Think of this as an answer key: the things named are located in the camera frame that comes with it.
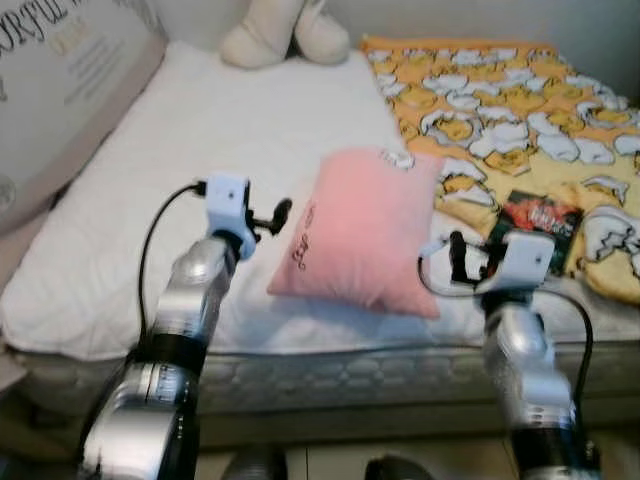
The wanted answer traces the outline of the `dark red-green paperback book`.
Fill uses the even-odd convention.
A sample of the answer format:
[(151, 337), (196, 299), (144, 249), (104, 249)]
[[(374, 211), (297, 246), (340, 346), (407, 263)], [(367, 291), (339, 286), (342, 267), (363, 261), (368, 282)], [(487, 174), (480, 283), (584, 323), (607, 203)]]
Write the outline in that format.
[(550, 261), (550, 274), (566, 274), (573, 238), (584, 219), (580, 207), (562, 204), (547, 195), (534, 195), (520, 189), (512, 189), (497, 214), (488, 241), (504, 243), (511, 230), (530, 230), (548, 234), (556, 243), (556, 252)]

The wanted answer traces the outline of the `pink plush pillow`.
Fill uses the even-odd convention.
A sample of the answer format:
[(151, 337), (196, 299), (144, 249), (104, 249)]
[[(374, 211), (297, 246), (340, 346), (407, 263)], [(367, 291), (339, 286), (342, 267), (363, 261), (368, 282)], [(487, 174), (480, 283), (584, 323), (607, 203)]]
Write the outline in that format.
[(419, 251), (433, 224), (440, 157), (380, 147), (325, 157), (266, 292), (380, 314), (436, 317)]

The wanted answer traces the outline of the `white quilted mattress pad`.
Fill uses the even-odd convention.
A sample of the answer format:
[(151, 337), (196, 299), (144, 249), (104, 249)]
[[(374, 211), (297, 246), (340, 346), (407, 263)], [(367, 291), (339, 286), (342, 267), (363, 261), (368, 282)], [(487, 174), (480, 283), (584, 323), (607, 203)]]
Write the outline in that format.
[[(360, 54), (338, 67), (285, 61), (242, 70), (183, 44), (163, 64), (58, 205), (0, 294), (0, 335), (19, 352), (79, 361), (120, 358), (136, 343), (136, 282), (148, 251), (155, 301), (175, 259), (204, 236), (201, 198), (172, 193), (212, 172), (250, 179), (269, 215), (292, 198), (291, 224), (325, 156), (401, 148), (393, 115)], [(292, 230), (265, 236), (239, 265), (212, 338), (215, 355), (317, 355), (399, 347), (477, 348), (471, 300), (439, 301), (436, 320), (266, 292)]]

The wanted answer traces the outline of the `yellow cartoon print blanket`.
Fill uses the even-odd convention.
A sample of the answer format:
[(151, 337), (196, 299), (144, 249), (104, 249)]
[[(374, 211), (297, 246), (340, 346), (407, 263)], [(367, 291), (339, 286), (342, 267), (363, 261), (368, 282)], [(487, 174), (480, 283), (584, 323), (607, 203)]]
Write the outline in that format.
[(481, 234), (534, 198), (571, 215), (562, 274), (639, 305), (640, 111), (556, 47), (493, 38), (361, 42), (406, 146), (443, 157), (436, 206)]

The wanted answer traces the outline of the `beige plush toy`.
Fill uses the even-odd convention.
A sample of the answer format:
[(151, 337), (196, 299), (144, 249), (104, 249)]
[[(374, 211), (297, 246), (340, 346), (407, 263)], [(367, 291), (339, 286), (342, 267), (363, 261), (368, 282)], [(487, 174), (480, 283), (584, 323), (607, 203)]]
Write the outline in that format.
[(312, 63), (337, 65), (348, 58), (351, 37), (326, 12), (326, 0), (250, 0), (219, 54), (232, 67), (257, 70), (282, 63), (292, 46)]

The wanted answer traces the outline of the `grey bed base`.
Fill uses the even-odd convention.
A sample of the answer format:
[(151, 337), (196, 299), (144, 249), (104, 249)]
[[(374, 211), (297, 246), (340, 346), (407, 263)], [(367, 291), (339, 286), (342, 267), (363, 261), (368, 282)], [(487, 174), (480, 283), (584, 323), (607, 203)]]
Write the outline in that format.
[(500, 434), (506, 422), (492, 404), (361, 410), (209, 413), (200, 417), (201, 447), (253, 443), (356, 442), (408, 436)]

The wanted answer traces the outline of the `grey robot right foot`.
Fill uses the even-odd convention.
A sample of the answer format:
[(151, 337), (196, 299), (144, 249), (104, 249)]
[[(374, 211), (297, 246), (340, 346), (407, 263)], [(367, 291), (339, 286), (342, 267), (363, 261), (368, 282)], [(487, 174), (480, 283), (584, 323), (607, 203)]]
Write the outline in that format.
[(396, 454), (384, 454), (366, 463), (364, 480), (435, 480), (435, 477), (419, 463)]

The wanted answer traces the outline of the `grey robot foot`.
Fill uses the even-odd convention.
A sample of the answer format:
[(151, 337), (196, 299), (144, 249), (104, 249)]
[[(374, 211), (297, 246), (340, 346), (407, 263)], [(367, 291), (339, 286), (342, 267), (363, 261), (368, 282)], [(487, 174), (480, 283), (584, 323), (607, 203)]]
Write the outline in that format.
[(219, 480), (289, 480), (287, 456), (278, 445), (251, 445), (233, 454)]
[(366, 463), (364, 480), (435, 480), (435, 477), (419, 463), (396, 454), (384, 454)]

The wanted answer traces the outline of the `grey printed headboard cushion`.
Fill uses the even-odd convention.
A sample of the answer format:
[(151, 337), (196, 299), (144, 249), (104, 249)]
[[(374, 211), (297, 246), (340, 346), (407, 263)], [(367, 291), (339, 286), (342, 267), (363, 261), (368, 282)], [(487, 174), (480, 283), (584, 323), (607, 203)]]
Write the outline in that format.
[(154, 0), (0, 0), (0, 236), (76, 177), (166, 44)]

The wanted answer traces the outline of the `grey robot left foot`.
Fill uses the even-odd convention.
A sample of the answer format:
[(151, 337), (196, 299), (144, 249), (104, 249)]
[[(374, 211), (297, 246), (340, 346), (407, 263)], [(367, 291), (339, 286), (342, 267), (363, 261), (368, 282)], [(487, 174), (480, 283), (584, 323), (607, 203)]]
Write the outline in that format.
[(251, 445), (233, 454), (219, 480), (289, 480), (287, 456), (278, 445)]

